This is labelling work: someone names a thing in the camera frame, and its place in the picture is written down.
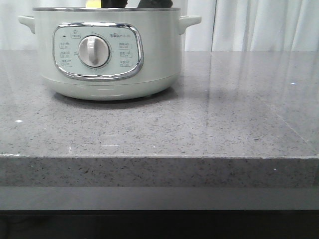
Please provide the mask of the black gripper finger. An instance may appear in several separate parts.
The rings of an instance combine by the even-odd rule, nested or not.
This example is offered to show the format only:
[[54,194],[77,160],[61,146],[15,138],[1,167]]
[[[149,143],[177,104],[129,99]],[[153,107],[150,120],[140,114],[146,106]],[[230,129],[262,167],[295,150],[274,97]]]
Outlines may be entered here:
[[127,0],[101,0],[101,8],[125,8]]
[[171,8],[172,0],[140,0],[138,8]]

